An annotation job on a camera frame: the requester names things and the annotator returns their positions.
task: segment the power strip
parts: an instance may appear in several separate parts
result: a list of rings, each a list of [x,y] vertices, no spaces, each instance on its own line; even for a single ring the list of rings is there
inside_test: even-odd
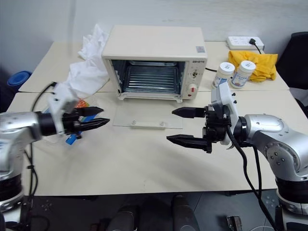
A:
[[[227,45],[230,50],[257,50],[254,45],[249,43],[250,39],[256,41],[256,45],[260,50],[264,49],[261,39],[255,36],[228,36]]]

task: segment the white bottle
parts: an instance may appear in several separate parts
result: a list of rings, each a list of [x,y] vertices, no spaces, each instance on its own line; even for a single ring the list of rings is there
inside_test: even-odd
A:
[[[242,88],[255,68],[256,65],[253,62],[247,60],[242,61],[240,66],[237,68],[237,71],[234,73],[230,85],[234,88]]]
[[[233,76],[234,70],[235,67],[233,64],[228,62],[221,63],[212,82],[212,86],[216,88],[219,84],[227,82],[228,79]]]

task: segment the table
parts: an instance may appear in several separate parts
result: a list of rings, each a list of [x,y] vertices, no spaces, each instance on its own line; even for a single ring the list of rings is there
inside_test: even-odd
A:
[[[8,111],[29,111],[37,94],[18,93]],[[38,109],[46,105],[44,94]],[[237,91],[239,115],[280,116],[292,129],[308,135],[308,120],[288,90]],[[96,104],[110,118],[105,126],[86,131],[73,146],[47,141],[34,143],[35,166],[39,176],[37,195],[96,195],[193,191],[249,190],[243,174],[243,161],[235,149],[213,144],[213,152],[172,144],[166,136],[190,134],[201,137],[203,118],[183,119],[183,129],[133,129],[113,126],[116,108],[143,101],[145,108],[168,106],[170,112],[182,106],[203,107],[210,92],[199,92],[195,100],[175,101],[125,99],[113,92],[96,93]],[[248,175],[257,187],[257,170],[251,148],[245,148]],[[276,188],[274,175],[260,155],[264,189]],[[23,185],[29,186],[24,168]]]
[[[207,67],[217,70],[221,62],[228,60],[229,48],[226,42],[205,42],[208,53]],[[50,82],[63,82],[67,79],[69,65],[81,62],[77,52],[81,43],[54,42],[45,57],[34,70],[30,79],[19,89],[23,92],[41,92]],[[205,71],[198,91],[211,91],[215,73]],[[288,90],[289,87],[277,73],[275,81],[267,80],[261,83],[248,81],[238,90]],[[98,92],[115,92],[111,81],[108,81]]]

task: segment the oven label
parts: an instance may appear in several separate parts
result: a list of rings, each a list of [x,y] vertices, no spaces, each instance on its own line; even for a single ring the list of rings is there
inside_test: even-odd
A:
[[[205,53],[205,48],[203,46],[196,46],[198,53]]]

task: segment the gray floor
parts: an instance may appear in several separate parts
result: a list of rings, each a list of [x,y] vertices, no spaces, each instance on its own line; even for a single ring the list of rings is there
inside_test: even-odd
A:
[[[176,194],[179,193],[104,195],[87,199],[38,196],[35,198],[33,214],[48,217],[51,222],[50,231],[89,231],[90,224],[98,223],[102,218],[112,218],[124,205],[142,205],[148,197],[155,197],[166,205],[171,205]],[[230,231],[226,216],[240,216],[243,231],[269,225],[251,192],[231,196],[224,192],[182,194],[194,210],[201,231]],[[262,198],[274,216],[275,206],[278,204],[275,190],[264,191]],[[43,230],[45,224],[43,220],[35,219],[32,230]],[[260,228],[256,231],[269,230],[271,229]]]

